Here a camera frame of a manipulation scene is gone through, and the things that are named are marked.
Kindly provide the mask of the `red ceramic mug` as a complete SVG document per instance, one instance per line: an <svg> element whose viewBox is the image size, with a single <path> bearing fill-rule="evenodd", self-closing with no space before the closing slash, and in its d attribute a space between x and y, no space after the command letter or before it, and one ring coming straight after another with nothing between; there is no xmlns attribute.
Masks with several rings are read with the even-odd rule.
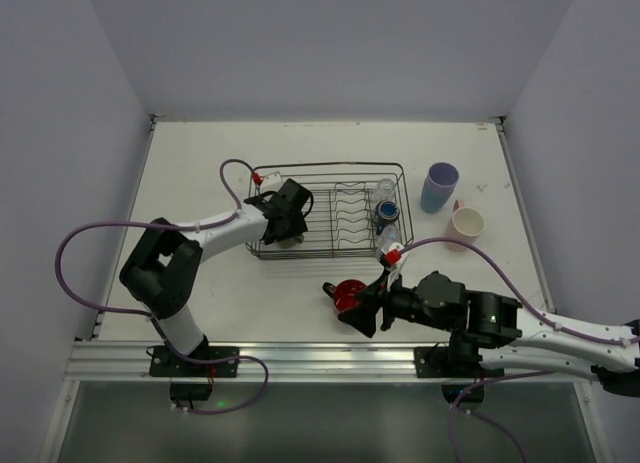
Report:
<svg viewBox="0 0 640 463"><path fill-rule="evenodd" d="M365 288L366 284L357 279L343 280L337 285L330 282L322 285L322 291L332 300L338 318L359 304L356 294Z"/></svg>

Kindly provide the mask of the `small beige mug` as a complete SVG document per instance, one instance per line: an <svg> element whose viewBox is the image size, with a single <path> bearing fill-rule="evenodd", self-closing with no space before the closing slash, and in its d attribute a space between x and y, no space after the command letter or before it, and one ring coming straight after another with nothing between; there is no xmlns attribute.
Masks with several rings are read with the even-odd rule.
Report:
<svg viewBox="0 0 640 463"><path fill-rule="evenodd" d="M300 245L304 242L303 235L295 235L293 237L283 239L278 242L278 245L283 249L288 249Z"/></svg>

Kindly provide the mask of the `pink faceted mug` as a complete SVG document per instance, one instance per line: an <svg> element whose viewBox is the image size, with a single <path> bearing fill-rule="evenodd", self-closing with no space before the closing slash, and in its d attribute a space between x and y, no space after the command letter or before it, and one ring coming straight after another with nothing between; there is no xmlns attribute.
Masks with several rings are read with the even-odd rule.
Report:
<svg viewBox="0 0 640 463"><path fill-rule="evenodd" d="M485 228L486 221L483 214L458 199L454 202L445 236L473 244L484 233Z"/></svg>

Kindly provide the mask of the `lilac plastic tumbler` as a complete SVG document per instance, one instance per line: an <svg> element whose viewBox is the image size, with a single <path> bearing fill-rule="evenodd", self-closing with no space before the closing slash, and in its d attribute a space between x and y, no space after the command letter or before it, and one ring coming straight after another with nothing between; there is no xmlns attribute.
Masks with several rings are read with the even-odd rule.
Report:
<svg viewBox="0 0 640 463"><path fill-rule="evenodd" d="M426 174L420 206L428 214L440 211L453 194L459 181L457 168L446 162L434 163Z"/></svg>

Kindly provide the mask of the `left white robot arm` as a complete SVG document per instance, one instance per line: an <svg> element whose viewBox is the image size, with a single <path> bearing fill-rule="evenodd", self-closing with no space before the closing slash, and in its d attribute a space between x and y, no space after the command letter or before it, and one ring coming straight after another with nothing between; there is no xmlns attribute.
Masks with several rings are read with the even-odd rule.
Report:
<svg viewBox="0 0 640 463"><path fill-rule="evenodd" d="M313 205L311 191L287 179L202 222L178 227L158 218L145 227L119 281L149 311L167 347L188 360L202 359L208 340L188 307L200 265L237 246L301 237Z"/></svg>

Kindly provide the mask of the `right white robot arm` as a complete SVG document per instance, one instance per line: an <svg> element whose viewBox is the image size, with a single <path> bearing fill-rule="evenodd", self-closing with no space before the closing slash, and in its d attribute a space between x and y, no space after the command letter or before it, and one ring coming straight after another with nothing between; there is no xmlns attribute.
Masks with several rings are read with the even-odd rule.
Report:
<svg viewBox="0 0 640 463"><path fill-rule="evenodd" d="M563 373L611 394L639 395L639 323L601 326L558 315L535 317L511 297L469 290L434 271L408 288L383 272L371 284L324 283L338 319L364 336L396 320L442 330L444 345L414 349L419 378L493 378L507 370Z"/></svg>

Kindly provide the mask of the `dark blue mug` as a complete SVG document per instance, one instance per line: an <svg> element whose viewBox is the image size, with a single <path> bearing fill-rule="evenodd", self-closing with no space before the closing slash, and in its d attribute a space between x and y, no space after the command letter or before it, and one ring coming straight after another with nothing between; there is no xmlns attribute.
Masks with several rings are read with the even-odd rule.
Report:
<svg viewBox="0 0 640 463"><path fill-rule="evenodd" d="M390 225L393 225L399 218L400 210L391 200L380 201L374 208L373 225L375 233L381 235Z"/></svg>

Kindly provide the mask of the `clear glass far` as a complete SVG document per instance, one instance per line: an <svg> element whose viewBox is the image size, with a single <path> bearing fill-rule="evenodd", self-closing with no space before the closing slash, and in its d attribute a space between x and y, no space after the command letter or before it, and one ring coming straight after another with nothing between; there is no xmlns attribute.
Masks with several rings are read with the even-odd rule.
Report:
<svg viewBox="0 0 640 463"><path fill-rule="evenodd" d="M379 180L373 192L373 200L376 202L392 200L394 198L395 188L395 181L391 178Z"/></svg>

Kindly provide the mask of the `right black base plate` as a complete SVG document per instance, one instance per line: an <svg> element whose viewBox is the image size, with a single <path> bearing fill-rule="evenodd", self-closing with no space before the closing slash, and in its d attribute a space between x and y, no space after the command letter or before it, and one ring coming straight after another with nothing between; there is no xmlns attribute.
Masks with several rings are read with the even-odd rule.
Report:
<svg viewBox="0 0 640 463"><path fill-rule="evenodd" d="M446 345L416 347L413 355L418 378L472 378L481 371L478 348L455 335Z"/></svg>

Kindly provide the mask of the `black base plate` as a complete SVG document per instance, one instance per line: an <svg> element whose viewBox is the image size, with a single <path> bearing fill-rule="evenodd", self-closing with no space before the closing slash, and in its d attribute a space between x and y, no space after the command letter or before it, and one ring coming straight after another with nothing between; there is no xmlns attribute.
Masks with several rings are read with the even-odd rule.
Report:
<svg viewBox="0 0 640 463"><path fill-rule="evenodd" d="M149 356L151 377L235 378L239 364L239 348L233 346L205 346L182 358L158 345L149 348Z"/></svg>
<svg viewBox="0 0 640 463"><path fill-rule="evenodd" d="M413 355L418 378L472 378L481 371L478 348L455 335L446 345L416 347Z"/></svg>

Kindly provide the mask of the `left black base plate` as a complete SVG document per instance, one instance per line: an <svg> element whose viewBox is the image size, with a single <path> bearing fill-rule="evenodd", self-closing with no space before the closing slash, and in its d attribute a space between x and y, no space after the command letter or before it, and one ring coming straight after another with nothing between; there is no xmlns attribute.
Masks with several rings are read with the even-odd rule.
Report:
<svg viewBox="0 0 640 463"><path fill-rule="evenodd" d="M233 346L205 346L182 358L158 345L149 348L149 356L151 377L235 378L239 364L239 348Z"/></svg>

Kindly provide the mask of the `aluminium mounting rail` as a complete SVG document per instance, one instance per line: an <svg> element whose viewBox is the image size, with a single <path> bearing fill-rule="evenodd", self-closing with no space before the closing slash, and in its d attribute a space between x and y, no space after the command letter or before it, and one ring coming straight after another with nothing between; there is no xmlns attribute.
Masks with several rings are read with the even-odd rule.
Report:
<svg viewBox="0 0 640 463"><path fill-rule="evenodd" d="M73 344L66 381L167 382L150 375L153 341L88 341ZM233 343L242 357L231 383L259 383L268 367L271 383L467 383L473 377L420 378L410 343Z"/></svg>

